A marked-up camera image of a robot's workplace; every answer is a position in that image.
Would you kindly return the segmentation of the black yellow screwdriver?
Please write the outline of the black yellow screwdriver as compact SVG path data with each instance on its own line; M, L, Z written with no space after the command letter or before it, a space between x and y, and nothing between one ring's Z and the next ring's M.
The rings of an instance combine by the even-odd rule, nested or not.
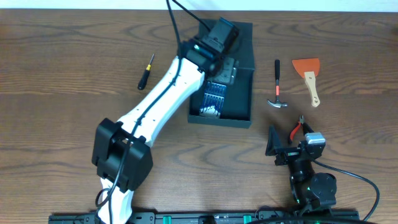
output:
M152 54L150 62L147 65L146 69L144 70L144 73L143 73L143 75L142 75L142 77L141 77L141 79L140 79L140 81L139 81L139 83L137 85L137 89L138 90L143 90L146 87L146 85L147 85L147 81L148 81L148 78L149 78L149 75L150 75L150 71L151 71L151 68L152 68L152 62L154 60L154 57L155 57L155 54Z

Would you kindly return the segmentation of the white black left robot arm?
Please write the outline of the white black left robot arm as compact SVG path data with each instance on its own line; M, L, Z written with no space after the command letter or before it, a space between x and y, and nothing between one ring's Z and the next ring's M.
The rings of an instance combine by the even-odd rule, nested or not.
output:
M209 60L199 47L176 56L164 77L130 112L116 122L105 118L95 132L92 163L101 178L96 197L97 223L127 223L134 191L153 166L151 147L180 107L205 82Z

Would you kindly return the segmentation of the blue screwdriver bit case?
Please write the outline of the blue screwdriver bit case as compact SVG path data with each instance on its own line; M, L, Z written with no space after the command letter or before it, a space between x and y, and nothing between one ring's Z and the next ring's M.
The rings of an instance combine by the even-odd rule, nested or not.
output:
M203 101L200 106L200 116L210 118L219 118L221 116L226 89L226 85L213 82L206 83Z

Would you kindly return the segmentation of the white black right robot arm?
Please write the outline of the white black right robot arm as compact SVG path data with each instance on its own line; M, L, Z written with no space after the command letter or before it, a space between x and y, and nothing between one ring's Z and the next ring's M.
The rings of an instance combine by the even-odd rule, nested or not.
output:
M316 173L312 164L326 146L320 132L309 131L296 147L284 147L275 127L269 127L266 156L274 156L276 166L287 166L290 188L297 203L305 211L330 208L336 204L336 178L329 173Z

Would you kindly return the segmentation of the small claw hammer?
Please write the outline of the small claw hammer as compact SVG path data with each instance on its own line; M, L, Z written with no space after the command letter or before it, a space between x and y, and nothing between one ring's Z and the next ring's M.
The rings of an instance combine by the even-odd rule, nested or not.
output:
M276 59L274 61L274 68L275 68L275 100L271 101L268 100L267 103L275 108L286 108L288 107L287 103L283 103L279 99L280 89L279 89L279 78L280 78L280 60Z

